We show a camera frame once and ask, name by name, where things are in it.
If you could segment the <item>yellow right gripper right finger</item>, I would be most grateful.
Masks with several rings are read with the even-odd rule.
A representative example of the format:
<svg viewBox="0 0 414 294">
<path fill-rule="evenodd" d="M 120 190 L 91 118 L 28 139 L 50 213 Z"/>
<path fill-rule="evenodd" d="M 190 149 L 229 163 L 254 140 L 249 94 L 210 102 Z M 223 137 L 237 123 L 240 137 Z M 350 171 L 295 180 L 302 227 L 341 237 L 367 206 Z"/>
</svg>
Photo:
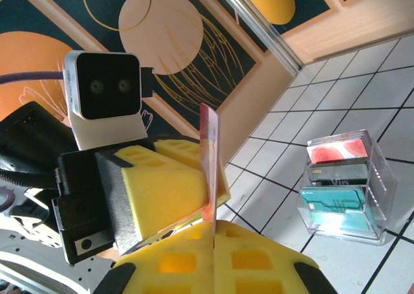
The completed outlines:
<svg viewBox="0 0 414 294">
<path fill-rule="evenodd" d="M 229 221 L 216 222 L 214 293 L 336 293 L 318 264 Z"/>
</svg>

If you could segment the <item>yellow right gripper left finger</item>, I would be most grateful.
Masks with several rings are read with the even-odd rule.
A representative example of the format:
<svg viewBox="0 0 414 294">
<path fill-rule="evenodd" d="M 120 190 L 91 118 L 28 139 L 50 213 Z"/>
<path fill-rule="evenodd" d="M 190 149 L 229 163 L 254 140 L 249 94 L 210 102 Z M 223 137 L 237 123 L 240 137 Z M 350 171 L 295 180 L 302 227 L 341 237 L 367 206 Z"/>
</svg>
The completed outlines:
<svg viewBox="0 0 414 294">
<path fill-rule="evenodd" d="M 213 293 L 212 224 L 201 222 L 121 257 L 95 293 Z"/>
</svg>

